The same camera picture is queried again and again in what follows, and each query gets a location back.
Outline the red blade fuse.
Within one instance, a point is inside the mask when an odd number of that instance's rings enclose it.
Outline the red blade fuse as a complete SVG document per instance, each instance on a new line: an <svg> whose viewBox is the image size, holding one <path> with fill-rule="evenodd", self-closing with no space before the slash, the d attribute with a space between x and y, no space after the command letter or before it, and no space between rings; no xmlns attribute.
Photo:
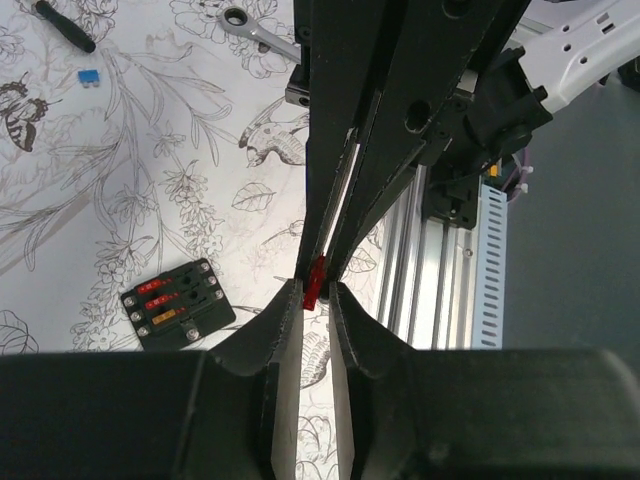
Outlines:
<svg viewBox="0 0 640 480"><path fill-rule="evenodd" d="M145 303L145 308L147 310L154 309L154 308L159 307L160 305L166 303L168 300L169 300L169 297L167 295L159 296L158 298L155 298L153 300L150 300L150 301L146 302Z"/></svg>
<svg viewBox="0 0 640 480"><path fill-rule="evenodd" d="M155 290L156 288L158 288L161 285L162 285L162 282L160 280L153 280L153 281L147 282L147 283L142 284L141 286L139 286L137 288L137 292L139 294L146 294L148 292L151 292L151 291Z"/></svg>
<svg viewBox="0 0 640 480"><path fill-rule="evenodd" d="M303 309L313 311L320 298L325 281L325 256L320 255L313 263L303 299Z"/></svg>

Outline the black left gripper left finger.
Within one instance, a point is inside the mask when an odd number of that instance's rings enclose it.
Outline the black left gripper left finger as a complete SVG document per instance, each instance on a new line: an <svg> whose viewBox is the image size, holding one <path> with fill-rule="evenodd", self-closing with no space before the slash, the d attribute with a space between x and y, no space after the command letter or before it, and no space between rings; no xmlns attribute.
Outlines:
<svg viewBox="0 0 640 480"><path fill-rule="evenodd" d="M303 286L213 349L1 360L5 479L291 479Z"/></svg>

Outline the black fuse box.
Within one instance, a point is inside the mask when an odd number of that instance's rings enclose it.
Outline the black fuse box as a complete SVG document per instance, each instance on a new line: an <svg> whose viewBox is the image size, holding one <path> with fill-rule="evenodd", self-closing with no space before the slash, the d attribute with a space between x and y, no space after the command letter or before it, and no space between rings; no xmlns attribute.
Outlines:
<svg viewBox="0 0 640 480"><path fill-rule="evenodd" d="M137 288L153 280L162 285L146 294ZM145 303L167 295L169 300L151 310ZM236 314L221 287L212 264L201 258L165 271L120 296L142 349L147 352L181 350L236 320ZM153 325L152 318L174 309L176 316Z"/></svg>

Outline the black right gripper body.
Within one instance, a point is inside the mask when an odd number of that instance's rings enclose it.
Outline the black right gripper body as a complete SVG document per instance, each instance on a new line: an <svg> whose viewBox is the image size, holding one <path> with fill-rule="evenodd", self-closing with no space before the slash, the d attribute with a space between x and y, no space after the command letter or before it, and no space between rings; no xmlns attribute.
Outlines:
<svg viewBox="0 0 640 480"><path fill-rule="evenodd" d="M367 230L413 178L437 165L456 187L524 147L551 120L506 43L523 1L298 1L302 48L287 87L310 113L307 204L325 226L351 146L361 163L342 226Z"/></svg>

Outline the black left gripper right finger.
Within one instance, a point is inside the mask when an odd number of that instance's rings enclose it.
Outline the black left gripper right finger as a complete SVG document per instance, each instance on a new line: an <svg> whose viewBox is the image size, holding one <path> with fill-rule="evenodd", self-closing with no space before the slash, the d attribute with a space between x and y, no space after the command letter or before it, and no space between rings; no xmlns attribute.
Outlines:
<svg viewBox="0 0 640 480"><path fill-rule="evenodd" d="M635 479L639 381L606 350L418 350L330 287L343 479Z"/></svg>

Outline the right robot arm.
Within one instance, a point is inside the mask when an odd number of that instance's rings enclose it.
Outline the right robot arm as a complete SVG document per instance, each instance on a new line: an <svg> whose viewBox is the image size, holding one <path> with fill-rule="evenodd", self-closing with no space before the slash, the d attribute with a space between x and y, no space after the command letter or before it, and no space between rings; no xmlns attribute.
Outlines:
<svg viewBox="0 0 640 480"><path fill-rule="evenodd" d="M524 147L639 54L639 5L599 1L521 46L524 1L298 1L309 113L295 275L336 281L419 166L438 194Z"/></svg>

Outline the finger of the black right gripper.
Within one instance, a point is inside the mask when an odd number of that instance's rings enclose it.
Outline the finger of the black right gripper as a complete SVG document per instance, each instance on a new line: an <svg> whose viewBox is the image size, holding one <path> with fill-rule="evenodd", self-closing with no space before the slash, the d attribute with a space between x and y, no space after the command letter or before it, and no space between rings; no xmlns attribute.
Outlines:
<svg viewBox="0 0 640 480"><path fill-rule="evenodd" d="M467 71L482 75L525 1L387 1L363 90L359 150L327 254L338 281L355 248L415 174L411 164Z"/></svg>
<svg viewBox="0 0 640 480"><path fill-rule="evenodd" d="M295 37L302 63L294 83L306 94L306 214L295 275L313 276L319 258L337 278L372 209L358 200L350 163L364 149L380 80L398 39L396 1L297 1Z"/></svg>

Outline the orange blade fuse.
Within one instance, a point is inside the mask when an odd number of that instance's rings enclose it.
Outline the orange blade fuse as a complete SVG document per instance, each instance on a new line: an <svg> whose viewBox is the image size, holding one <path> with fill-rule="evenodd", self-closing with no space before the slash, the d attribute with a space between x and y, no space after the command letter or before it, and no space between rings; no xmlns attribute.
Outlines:
<svg viewBox="0 0 640 480"><path fill-rule="evenodd" d="M152 318L152 324L153 325L160 325L166 321L168 321L169 319L173 318L176 316L176 311L174 309L171 309L169 311L166 311L160 315L157 315L155 317Z"/></svg>

